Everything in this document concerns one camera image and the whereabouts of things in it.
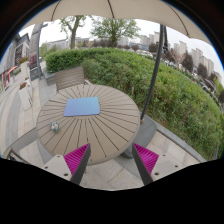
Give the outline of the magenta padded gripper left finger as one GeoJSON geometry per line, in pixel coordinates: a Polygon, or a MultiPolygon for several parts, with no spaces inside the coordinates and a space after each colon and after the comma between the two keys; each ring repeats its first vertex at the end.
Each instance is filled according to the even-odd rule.
{"type": "Polygon", "coordinates": [[[42,169],[79,185],[90,155],[91,146],[90,144],[86,144],[65,156],[55,155],[43,165],[42,169]]]}

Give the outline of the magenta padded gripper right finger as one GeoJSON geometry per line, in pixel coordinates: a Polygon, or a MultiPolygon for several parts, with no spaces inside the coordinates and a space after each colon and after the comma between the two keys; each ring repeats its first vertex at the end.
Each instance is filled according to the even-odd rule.
{"type": "Polygon", "coordinates": [[[136,143],[132,144],[132,154],[144,185],[152,183],[154,177],[161,178],[180,169],[178,164],[160,159],[157,153],[136,143]]]}

